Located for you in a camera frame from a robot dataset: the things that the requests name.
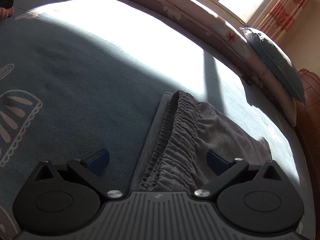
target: blue pillow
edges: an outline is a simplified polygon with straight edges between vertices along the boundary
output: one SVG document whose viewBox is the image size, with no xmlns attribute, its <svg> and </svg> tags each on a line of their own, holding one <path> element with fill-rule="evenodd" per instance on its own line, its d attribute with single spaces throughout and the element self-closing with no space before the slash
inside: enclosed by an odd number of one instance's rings
<svg viewBox="0 0 320 240">
<path fill-rule="evenodd" d="M 244 36 L 260 58 L 279 79 L 289 94 L 306 104 L 304 89 L 298 71 L 289 57 L 267 35 L 254 28 L 241 28 Z"/>
</svg>

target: gray pants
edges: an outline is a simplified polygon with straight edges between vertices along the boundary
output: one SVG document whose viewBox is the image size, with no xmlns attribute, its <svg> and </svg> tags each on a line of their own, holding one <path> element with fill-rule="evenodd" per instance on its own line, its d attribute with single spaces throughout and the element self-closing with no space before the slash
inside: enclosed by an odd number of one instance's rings
<svg viewBox="0 0 320 240">
<path fill-rule="evenodd" d="M 216 177 L 208 150 L 249 164 L 271 160 L 265 138 L 255 140 L 206 102 L 177 91 L 164 95 L 141 153 L 132 190 L 193 192 Z"/>
</svg>

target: metal screw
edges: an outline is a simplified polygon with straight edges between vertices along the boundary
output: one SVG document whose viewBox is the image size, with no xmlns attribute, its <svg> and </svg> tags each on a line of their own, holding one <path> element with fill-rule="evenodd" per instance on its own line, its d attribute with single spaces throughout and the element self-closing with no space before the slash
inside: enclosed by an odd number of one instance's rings
<svg viewBox="0 0 320 240">
<path fill-rule="evenodd" d="M 195 191 L 195 195 L 197 197 L 208 197 L 210 195 L 210 191 L 206 189 L 197 189 Z"/>
<path fill-rule="evenodd" d="M 109 190 L 107 192 L 107 196 L 109 198 L 120 198 L 122 197 L 123 193 L 120 190 L 114 189 L 114 190 Z"/>
</svg>

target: red floral curtain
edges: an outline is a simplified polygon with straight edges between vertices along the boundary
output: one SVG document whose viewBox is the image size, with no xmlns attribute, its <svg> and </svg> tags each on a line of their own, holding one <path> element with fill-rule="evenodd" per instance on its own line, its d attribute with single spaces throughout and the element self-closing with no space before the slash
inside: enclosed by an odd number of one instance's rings
<svg viewBox="0 0 320 240">
<path fill-rule="evenodd" d="M 279 44 L 309 0 L 279 0 L 258 29 Z"/>
</svg>

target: bed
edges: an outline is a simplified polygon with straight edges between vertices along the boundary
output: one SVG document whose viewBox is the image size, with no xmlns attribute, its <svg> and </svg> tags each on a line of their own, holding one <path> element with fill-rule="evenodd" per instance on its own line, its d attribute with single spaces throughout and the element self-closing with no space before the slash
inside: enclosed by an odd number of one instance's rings
<svg viewBox="0 0 320 240">
<path fill-rule="evenodd" d="M 12 203 L 40 160 L 65 163 L 106 147 L 102 176 L 127 192 L 161 97 L 176 90 L 268 141 L 305 205 L 297 232 L 315 238 L 312 187 L 293 128 L 215 49 L 127 0 L 15 0 L 14 8 L 0 23 L 5 240 L 19 231 Z"/>
</svg>

